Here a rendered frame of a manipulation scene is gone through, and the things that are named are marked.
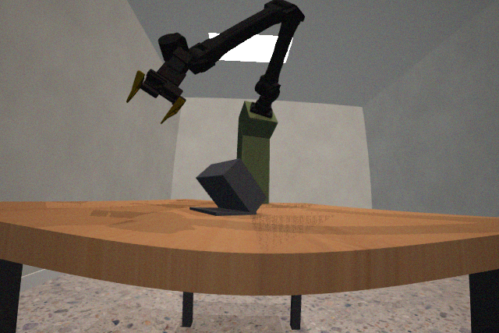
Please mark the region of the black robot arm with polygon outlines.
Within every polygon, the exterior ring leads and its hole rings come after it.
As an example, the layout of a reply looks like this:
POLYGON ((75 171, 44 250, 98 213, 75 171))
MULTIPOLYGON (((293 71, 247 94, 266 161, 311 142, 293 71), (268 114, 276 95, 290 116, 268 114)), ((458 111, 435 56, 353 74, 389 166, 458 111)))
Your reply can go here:
POLYGON ((158 39, 165 63, 157 73, 179 87, 188 70, 195 75, 206 72, 233 48, 282 22, 267 71, 260 76, 255 86, 260 97, 250 105, 252 113, 271 119, 273 112, 270 102, 274 102, 280 94, 279 74, 296 28, 304 19, 297 5, 285 0, 272 0, 264 4, 260 12, 191 48, 188 48, 186 38, 181 34, 166 34, 158 39))

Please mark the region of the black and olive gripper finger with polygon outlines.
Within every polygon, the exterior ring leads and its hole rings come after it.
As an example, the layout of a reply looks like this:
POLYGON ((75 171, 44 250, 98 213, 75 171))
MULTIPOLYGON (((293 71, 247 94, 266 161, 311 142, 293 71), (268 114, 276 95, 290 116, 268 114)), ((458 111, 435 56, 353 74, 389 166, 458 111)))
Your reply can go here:
POLYGON ((166 114, 166 116, 163 118, 163 120, 161 121, 161 124, 166 119, 168 119, 169 117, 175 115, 184 104, 185 104, 185 101, 179 97, 177 99, 177 101, 173 104, 173 106, 171 107, 171 109, 168 111, 168 113, 166 114), (172 113, 172 111, 175 111, 175 112, 172 113))
POLYGON ((141 72, 141 71, 139 71, 139 70, 137 71, 137 73, 136 73, 136 77, 135 77, 135 80, 134 80, 134 82, 133 82, 133 85, 134 85, 134 86, 132 87, 132 90, 131 90, 131 92, 130 92, 130 94, 129 94, 128 98, 127 98, 126 103, 128 103, 128 102, 129 102, 129 101, 133 98, 133 96, 137 93, 137 91, 140 89, 141 84, 142 84, 142 82, 143 82, 143 78, 144 78, 144 76, 145 76, 145 74, 144 74, 144 73, 142 73, 142 72, 141 72), (133 94, 133 95, 132 95, 132 94, 133 94))

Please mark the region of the grey sloped panel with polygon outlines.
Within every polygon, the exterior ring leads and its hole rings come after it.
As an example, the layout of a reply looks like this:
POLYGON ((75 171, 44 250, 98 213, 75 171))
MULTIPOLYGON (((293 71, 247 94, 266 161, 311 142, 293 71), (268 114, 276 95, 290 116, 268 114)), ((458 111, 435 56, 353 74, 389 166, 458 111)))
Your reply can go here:
POLYGON ((257 214, 267 199, 241 158, 208 166, 196 179, 218 207, 189 207, 215 216, 257 214))

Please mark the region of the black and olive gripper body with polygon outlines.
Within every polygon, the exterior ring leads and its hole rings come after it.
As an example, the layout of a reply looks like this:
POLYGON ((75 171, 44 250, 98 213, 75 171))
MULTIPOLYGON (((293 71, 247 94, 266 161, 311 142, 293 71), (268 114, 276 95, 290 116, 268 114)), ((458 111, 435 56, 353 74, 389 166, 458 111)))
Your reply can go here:
POLYGON ((186 99, 180 96, 183 92, 182 89, 180 89, 175 84, 165 79, 163 76, 152 69, 147 72, 147 77, 142 82, 140 89, 144 90, 154 98, 157 98, 158 95, 161 95, 162 97, 170 101, 172 105, 179 97, 186 102, 186 99))

